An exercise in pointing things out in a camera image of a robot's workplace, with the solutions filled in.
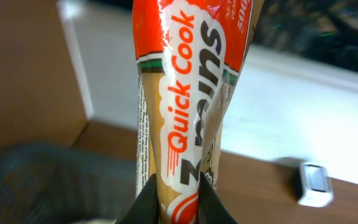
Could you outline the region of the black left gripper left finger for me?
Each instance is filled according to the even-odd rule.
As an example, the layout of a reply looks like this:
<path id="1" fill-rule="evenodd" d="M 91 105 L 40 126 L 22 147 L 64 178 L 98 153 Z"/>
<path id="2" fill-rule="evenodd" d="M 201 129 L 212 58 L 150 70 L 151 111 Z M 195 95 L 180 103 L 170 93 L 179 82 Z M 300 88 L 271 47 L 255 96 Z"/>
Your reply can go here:
<path id="1" fill-rule="evenodd" d="M 157 224 L 158 216 L 157 176 L 152 174 L 129 211 L 118 224 Z"/>

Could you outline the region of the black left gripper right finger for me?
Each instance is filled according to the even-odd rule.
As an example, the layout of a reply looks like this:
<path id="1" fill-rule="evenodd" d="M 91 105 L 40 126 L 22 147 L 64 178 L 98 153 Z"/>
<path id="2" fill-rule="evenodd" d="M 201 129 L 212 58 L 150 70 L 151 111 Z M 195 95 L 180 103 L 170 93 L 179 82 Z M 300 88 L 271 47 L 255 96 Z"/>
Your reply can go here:
<path id="1" fill-rule="evenodd" d="M 237 224 L 235 219 L 225 209 L 215 190 L 202 172 L 200 173 L 198 193 L 199 224 Z"/>

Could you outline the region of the orange spaghetti packet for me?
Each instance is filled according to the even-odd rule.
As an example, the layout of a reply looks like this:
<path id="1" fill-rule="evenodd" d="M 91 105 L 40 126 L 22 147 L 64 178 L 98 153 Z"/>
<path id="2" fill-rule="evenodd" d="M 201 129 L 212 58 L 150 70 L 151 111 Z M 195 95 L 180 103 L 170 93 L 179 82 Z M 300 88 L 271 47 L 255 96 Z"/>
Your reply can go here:
<path id="1" fill-rule="evenodd" d="M 159 223 L 198 223 L 221 133 L 262 9 L 256 0 L 136 0 L 137 190 L 157 181 Z"/>

